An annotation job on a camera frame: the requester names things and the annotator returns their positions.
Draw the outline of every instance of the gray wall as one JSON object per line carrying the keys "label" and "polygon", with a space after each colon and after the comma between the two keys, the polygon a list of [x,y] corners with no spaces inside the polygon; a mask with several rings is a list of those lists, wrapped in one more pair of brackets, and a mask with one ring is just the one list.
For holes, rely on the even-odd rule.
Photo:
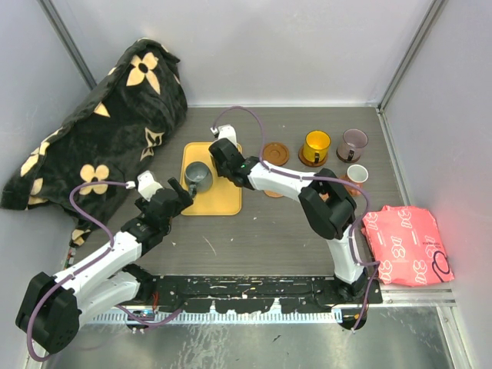
{"label": "gray wall", "polygon": [[482,367],[492,366],[490,35],[492,2],[448,2],[387,109],[412,200],[437,217]]}
{"label": "gray wall", "polygon": [[137,38],[182,62],[191,104],[380,101],[431,0],[54,0],[100,81]]}
{"label": "gray wall", "polygon": [[[0,186],[88,93],[36,2],[0,12]],[[29,280],[59,270],[72,220],[54,208],[0,210],[1,367],[24,367],[25,334],[14,324]]]}

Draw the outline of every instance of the orange tray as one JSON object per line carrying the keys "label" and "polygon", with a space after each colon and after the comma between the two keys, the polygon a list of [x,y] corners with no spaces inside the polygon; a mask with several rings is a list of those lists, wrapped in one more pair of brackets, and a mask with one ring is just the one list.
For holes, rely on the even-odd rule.
{"label": "orange tray", "polygon": [[181,186],[188,190],[185,183],[185,169],[193,161],[201,161],[210,168],[213,184],[208,191],[196,195],[194,204],[181,212],[183,215],[236,215],[241,210],[241,188],[234,186],[227,178],[217,176],[208,151],[211,144],[211,142],[190,142],[184,147],[179,178]]}

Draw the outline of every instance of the yellow mug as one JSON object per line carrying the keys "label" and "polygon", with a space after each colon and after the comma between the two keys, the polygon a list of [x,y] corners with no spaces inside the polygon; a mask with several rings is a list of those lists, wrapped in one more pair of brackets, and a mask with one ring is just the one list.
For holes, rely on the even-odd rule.
{"label": "yellow mug", "polygon": [[310,163],[318,164],[328,155],[331,139],[328,133],[323,131],[311,131],[306,135],[302,156]]}

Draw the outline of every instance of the red plastic bag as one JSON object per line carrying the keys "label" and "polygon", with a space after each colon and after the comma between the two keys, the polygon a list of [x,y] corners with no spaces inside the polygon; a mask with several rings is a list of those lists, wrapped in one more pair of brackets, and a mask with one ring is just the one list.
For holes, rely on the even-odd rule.
{"label": "red plastic bag", "polygon": [[384,206],[367,213],[362,232],[385,284],[423,286],[454,279],[432,214],[415,206]]}

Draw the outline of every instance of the floral blanket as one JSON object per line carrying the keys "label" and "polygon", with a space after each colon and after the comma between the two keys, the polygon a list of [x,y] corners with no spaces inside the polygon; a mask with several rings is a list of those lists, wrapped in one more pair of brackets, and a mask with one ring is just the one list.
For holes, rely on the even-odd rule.
{"label": "floral blanket", "polygon": [[[84,182],[133,181],[154,150],[185,120],[179,59],[158,42],[135,42],[108,75],[45,138],[5,185],[0,207],[27,210],[59,204],[78,219],[71,246],[96,228],[70,205],[70,191]],[[83,188],[75,200],[106,224],[126,197],[105,184]]]}

